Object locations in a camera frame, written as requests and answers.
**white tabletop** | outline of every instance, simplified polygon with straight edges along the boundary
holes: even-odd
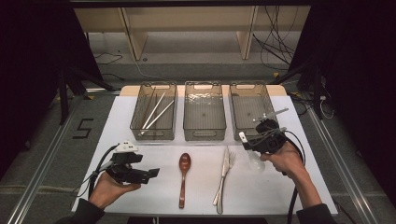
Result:
[[[110,147],[124,140],[133,142],[139,147],[136,153],[143,155],[141,162],[133,164],[135,169],[160,168],[160,172],[157,177],[151,178],[147,185],[142,185],[141,189],[126,193],[117,199],[106,209],[107,213],[156,217],[261,217],[288,213],[294,189],[293,182],[277,172],[271,162],[265,163],[263,172],[250,168],[247,152],[240,142],[233,140],[228,96],[223,98],[227,123],[225,139],[218,142],[184,140],[184,99],[180,96],[177,101],[175,140],[159,143],[135,141],[130,123],[136,99],[136,96],[116,97],[85,178],[92,173]],[[285,107],[289,109],[277,115],[279,125],[286,127],[300,139],[305,151],[306,169],[311,174],[320,198],[329,206],[332,214],[337,214],[291,99],[289,96],[271,96],[271,101],[275,111]],[[288,137],[298,145],[292,135],[288,134]],[[225,182],[223,214],[218,215],[216,206],[212,205],[212,202],[219,187],[223,152],[226,146],[236,152],[236,161]],[[184,209],[179,209],[181,172],[178,168],[178,160],[184,152],[190,154],[192,165],[186,179],[186,204]],[[112,153],[107,156],[105,162],[110,160],[111,155]],[[79,194],[85,188],[86,183],[81,186]],[[86,199],[87,195],[86,192],[82,197]],[[77,203],[78,200],[72,211],[76,211]],[[297,199],[294,211],[300,209],[302,206]]]

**transparent box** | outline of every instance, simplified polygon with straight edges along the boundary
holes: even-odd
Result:
[[[233,139],[241,141],[240,132],[245,133],[245,136],[257,135],[256,126],[259,123],[253,120],[274,112],[265,83],[261,81],[232,82],[229,95]]]
[[[186,141],[222,141],[226,122],[219,81],[186,82],[184,136]]]
[[[174,140],[177,85],[143,82],[137,96],[131,130],[136,140]]]

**spoon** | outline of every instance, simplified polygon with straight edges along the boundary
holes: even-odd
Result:
[[[191,167],[191,158],[188,153],[183,153],[181,155],[180,160],[178,161],[178,167],[180,168],[181,176],[182,176],[178,207],[184,208],[184,201],[186,200],[186,197],[185,197],[186,174],[190,170],[190,167]]]

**sleeve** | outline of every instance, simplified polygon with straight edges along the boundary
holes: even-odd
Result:
[[[94,204],[79,199],[75,214],[72,217],[63,217],[55,224],[93,224],[101,219],[104,214],[105,212]]]
[[[336,224],[325,203],[297,211],[297,217],[301,224]]]

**black backdrop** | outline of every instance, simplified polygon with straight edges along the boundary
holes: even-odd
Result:
[[[0,177],[24,148],[75,66],[102,79],[73,8],[0,2]]]
[[[326,77],[338,115],[394,206],[395,15],[392,1],[355,5]]]

